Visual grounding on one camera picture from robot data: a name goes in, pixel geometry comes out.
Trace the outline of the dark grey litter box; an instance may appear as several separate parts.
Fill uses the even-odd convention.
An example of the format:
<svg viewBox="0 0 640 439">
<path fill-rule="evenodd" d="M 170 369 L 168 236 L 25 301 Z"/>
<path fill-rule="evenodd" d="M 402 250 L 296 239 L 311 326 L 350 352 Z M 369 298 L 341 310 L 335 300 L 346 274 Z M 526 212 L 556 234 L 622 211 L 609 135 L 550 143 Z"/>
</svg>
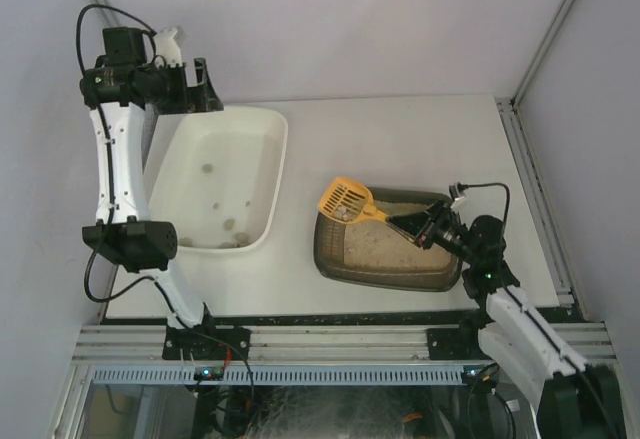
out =
<svg viewBox="0 0 640 439">
<path fill-rule="evenodd" d="M 438 245 L 419 249 L 382 223 L 345 225 L 323 214 L 315 223 L 313 257 L 326 278 L 393 290 L 446 292 L 462 269 Z"/>
</svg>

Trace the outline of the yellow litter scoop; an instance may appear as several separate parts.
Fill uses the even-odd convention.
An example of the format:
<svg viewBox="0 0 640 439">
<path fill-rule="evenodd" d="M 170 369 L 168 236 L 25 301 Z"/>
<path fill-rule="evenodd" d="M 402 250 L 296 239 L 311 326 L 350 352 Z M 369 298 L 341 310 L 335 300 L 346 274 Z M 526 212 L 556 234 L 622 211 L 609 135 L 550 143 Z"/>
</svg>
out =
<svg viewBox="0 0 640 439">
<path fill-rule="evenodd" d="M 343 225 L 385 223 L 389 218 L 375 205 L 373 194 L 365 185 L 346 177 L 336 177 L 331 182 L 317 209 L 327 219 Z"/>
</svg>

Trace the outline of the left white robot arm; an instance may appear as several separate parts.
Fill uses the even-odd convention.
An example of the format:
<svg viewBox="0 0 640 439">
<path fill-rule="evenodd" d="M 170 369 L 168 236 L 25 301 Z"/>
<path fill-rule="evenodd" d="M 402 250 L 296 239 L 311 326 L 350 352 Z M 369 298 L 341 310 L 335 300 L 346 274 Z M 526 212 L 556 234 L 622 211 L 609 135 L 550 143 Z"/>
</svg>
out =
<svg viewBox="0 0 640 439">
<path fill-rule="evenodd" d="M 168 308 L 174 329 L 205 323 L 209 311 L 188 284 L 176 255 L 174 225 L 151 217 L 144 190 L 142 136 L 146 108 L 161 115 L 218 112 L 224 106 L 209 79 L 206 61 L 194 61 L 189 85 L 181 45 L 184 32 L 106 28 L 104 53 L 81 71 L 80 90 L 96 140 L 99 194 L 95 222 L 82 229 L 94 257 L 150 282 Z"/>
</svg>

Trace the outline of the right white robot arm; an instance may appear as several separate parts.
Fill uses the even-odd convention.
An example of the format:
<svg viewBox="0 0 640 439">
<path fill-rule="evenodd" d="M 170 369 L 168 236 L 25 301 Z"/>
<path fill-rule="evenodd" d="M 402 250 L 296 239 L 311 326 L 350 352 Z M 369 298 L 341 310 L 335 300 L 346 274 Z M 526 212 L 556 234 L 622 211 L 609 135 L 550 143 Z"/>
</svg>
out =
<svg viewBox="0 0 640 439">
<path fill-rule="evenodd" d="M 386 223 L 416 247 L 438 245 L 466 264 L 463 286 L 480 309 L 478 347 L 528 400 L 541 437 L 625 437 L 616 374 L 590 364 L 532 304 L 504 259 L 502 220 L 481 215 L 465 226 L 438 201 Z"/>
</svg>

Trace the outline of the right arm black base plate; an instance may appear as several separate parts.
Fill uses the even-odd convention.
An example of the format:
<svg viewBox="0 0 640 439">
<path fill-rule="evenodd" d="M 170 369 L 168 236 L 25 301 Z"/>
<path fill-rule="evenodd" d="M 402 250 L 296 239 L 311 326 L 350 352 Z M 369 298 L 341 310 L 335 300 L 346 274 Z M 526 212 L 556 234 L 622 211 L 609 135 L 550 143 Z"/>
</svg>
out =
<svg viewBox="0 0 640 439">
<path fill-rule="evenodd" d="M 429 358 L 434 361 L 482 359 L 483 353 L 470 336 L 459 328 L 437 327 L 426 330 Z"/>
</svg>

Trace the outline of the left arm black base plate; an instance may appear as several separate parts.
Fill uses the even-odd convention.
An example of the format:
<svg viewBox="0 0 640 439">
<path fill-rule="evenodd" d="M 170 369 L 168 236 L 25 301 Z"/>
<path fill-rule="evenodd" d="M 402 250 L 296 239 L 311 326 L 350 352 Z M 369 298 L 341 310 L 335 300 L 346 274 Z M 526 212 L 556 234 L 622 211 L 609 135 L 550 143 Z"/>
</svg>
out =
<svg viewBox="0 0 640 439">
<path fill-rule="evenodd" d="M 246 328 L 218 328 L 214 332 L 167 327 L 162 358 L 167 361 L 209 361 L 246 359 L 251 331 Z"/>
</svg>

